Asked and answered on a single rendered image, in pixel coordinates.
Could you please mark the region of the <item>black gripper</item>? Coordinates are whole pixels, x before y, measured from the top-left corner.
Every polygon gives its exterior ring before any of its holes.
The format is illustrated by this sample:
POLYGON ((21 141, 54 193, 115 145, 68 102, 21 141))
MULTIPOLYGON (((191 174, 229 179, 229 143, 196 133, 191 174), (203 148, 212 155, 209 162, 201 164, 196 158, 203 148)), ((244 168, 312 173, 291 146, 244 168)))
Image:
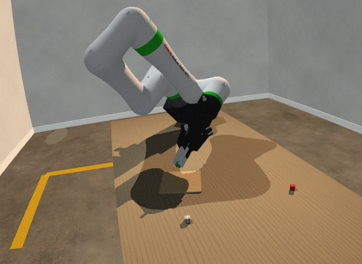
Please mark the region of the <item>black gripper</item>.
POLYGON ((212 128, 209 128, 213 118, 214 112, 209 107, 200 105, 195 110, 188 124, 181 124, 177 141, 179 150, 172 161, 174 165, 178 161, 179 165, 183 167, 190 153, 198 151, 208 137, 213 134, 212 128), (186 134, 187 128, 188 133, 186 134))

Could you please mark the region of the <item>white die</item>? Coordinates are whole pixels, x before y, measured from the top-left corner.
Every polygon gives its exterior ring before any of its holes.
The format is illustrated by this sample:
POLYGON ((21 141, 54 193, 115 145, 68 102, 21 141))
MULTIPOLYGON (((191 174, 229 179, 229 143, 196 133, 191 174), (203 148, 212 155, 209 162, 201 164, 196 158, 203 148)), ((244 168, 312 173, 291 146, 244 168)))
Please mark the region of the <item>white die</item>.
POLYGON ((185 223, 191 222, 190 215, 184 216, 185 223))

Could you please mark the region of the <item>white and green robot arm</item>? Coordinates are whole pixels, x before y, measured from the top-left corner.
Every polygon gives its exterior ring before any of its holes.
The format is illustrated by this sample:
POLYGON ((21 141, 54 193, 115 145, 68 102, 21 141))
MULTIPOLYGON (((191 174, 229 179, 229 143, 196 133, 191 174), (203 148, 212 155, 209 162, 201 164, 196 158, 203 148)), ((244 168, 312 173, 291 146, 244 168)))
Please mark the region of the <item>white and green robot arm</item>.
POLYGON ((120 11, 107 29, 86 49, 86 68, 114 88, 137 115, 150 113, 163 96, 172 107, 187 103, 209 107, 215 119, 230 94, 221 77, 196 80, 182 65, 160 31, 137 7, 120 11), (123 61, 132 47, 152 64, 139 82, 123 61))

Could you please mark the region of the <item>tan flat mat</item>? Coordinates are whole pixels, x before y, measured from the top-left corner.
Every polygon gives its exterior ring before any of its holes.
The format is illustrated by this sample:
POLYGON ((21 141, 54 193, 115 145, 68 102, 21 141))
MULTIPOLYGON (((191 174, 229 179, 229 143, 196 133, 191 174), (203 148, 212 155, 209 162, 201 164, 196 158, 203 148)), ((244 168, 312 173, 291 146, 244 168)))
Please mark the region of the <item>tan flat mat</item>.
POLYGON ((159 194, 201 192, 201 171, 163 172, 159 194))

